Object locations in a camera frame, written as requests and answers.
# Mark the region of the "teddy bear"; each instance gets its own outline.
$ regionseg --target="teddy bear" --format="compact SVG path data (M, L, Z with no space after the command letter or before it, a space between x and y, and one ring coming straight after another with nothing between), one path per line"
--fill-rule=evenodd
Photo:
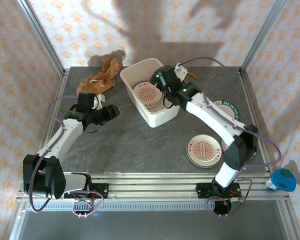
M102 94L115 85L115 75L122 67L122 62L117 58L103 57L101 60L102 70L95 76L90 76L81 81L76 90L79 93L92 93L95 95Z

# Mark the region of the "orange sunburst design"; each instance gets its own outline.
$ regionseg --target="orange sunburst design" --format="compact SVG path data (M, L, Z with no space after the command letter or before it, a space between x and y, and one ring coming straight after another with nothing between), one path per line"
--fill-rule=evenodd
M156 99L157 93L153 87L143 87L138 92L138 97L141 101L149 103Z
M209 161L214 153L214 147L207 141L196 141L193 144L193 154L198 158L201 159L203 161Z

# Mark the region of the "round coaster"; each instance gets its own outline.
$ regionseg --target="round coaster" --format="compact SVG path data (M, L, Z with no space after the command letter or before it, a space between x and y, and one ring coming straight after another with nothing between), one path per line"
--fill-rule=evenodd
M222 155L218 141L204 134L194 136L189 141L186 153L195 165L202 168L212 168L219 162Z
M229 146L223 140L221 140L221 147L223 152L227 151L229 148Z
M133 91L147 109L157 106L163 98L162 92L149 81L139 82Z
M214 104L218 106L222 111L228 114L231 118L235 120L239 120L240 113L238 108L229 101L226 100L218 100L215 101Z

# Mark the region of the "floral wallpaper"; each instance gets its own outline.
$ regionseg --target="floral wallpaper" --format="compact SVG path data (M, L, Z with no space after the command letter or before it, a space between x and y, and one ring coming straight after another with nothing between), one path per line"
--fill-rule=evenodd
M248 69L259 121L300 172L300 0L288 0ZM290 194L300 225L300 186Z
M0 239L22 181L22 162L35 154L59 74L17 0L0 1Z
M210 56L241 66L275 0L30 0L65 68L125 51L175 64ZM209 66L199 60L193 66Z

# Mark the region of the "white plastic bin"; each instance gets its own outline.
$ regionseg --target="white plastic bin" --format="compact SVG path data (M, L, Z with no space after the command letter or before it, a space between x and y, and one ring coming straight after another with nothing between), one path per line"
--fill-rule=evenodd
M163 64L158 59L148 58L123 69L120 73L120 77L126 85L129 98L146 123L152 128L158 127L173 119L178 115L180 107L173 106L172 108L167 109L165 108L163 101L161 101L160 104L155 107L146 108L133 91L133 88L140 82L149 81L155 70L162 66ZM166 106L171 105L168 100L165 100L165 104Z

